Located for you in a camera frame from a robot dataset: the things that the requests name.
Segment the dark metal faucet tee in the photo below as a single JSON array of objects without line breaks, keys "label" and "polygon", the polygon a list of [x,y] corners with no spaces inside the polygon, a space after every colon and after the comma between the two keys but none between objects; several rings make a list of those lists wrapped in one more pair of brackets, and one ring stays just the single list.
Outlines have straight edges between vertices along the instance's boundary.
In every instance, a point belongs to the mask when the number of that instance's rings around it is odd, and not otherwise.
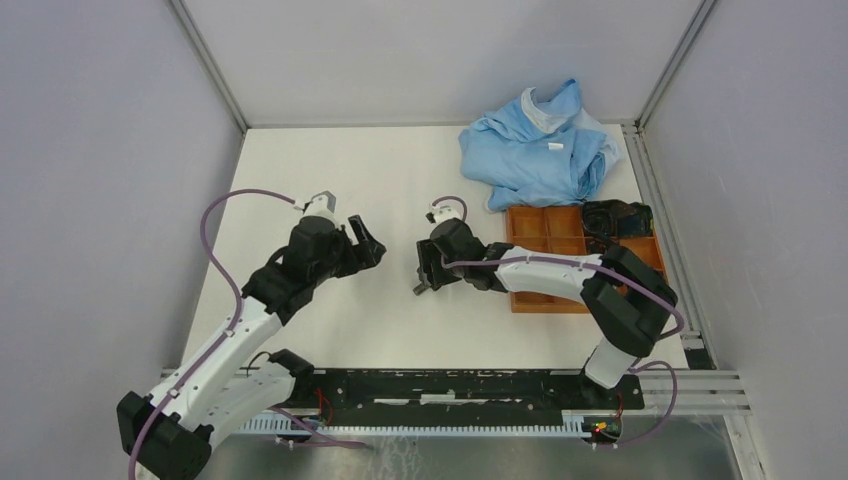
[{"label": "dark metal faucet tee", "polygon": [[423,293],[427,292],[429,289],[430,289],[430,287],[428,285],[426,285],[424,283],[420,283],[413,288],[413,294],[415,296],[420,296]]}]

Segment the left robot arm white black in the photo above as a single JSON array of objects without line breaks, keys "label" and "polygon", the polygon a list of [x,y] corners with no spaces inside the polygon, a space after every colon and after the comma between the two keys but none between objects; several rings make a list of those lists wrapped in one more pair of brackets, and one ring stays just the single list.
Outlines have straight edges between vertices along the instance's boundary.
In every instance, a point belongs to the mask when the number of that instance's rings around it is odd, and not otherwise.
[{"label": "left robot arm white black", "polygon": [[233,316],[186,363],[147,394],[128,392],[117,405],[128,475],[139,466],[159,479],[194,479],[213,452],[248,420],[285,401],[293,407],[313,397],[311,366],[286,350],[255,376],[233,378],[247,357],[308,305],[317,288],[376,267],[387,249],[359,216],[351,230],[327,216],[306,215],[237,290]]}]

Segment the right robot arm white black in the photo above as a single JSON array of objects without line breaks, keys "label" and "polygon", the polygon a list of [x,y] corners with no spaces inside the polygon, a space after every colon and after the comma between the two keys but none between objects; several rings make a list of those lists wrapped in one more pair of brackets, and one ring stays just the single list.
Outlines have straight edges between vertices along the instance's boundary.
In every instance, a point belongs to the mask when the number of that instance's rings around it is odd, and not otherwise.
[{"label": "right robot arm white black", "polygon": [[503,242],[485,245],[466,222],[450,218],[416,249],[418,292],[465,282],[480,291],[547,295],[586,307],[602,334],[577,382],[580,400],[591,408],[612,401],[622,378],[684,323],[664,277],[622,246],[568,256]]}]

